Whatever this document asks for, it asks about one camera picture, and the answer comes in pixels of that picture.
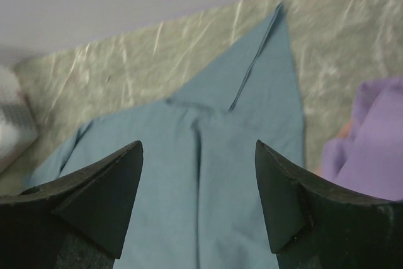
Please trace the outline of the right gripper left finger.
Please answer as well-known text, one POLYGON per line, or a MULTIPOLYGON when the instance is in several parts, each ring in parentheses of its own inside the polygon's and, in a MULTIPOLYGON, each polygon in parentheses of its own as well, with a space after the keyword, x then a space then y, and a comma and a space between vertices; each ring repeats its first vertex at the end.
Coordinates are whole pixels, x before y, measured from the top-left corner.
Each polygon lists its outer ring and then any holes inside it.
POLYGON ((143 165, 141 142, 54 181, 1 198, 2 268, 111 268, 143 165))

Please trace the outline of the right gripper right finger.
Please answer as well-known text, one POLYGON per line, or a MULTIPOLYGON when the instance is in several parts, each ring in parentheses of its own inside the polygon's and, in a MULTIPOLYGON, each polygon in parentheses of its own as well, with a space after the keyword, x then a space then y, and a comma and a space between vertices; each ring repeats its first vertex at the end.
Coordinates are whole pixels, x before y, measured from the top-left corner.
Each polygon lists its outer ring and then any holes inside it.
POLYGON ((261 141, 255 167, 280 268, 402 267, 402 202, 335 185, 261 141))

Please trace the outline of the blue t shirt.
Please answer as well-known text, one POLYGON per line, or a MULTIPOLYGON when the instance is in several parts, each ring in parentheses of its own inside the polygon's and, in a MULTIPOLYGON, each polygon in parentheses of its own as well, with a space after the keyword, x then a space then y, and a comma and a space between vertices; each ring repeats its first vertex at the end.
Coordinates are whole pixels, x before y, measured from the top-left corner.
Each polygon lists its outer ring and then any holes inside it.
POLYGON ((276 268, 254 166, 261 140, 304 163, 304 117, 282 5, 169 98, 95 118, 37 168, 37 186, 141 141, 115 268, 276 268))

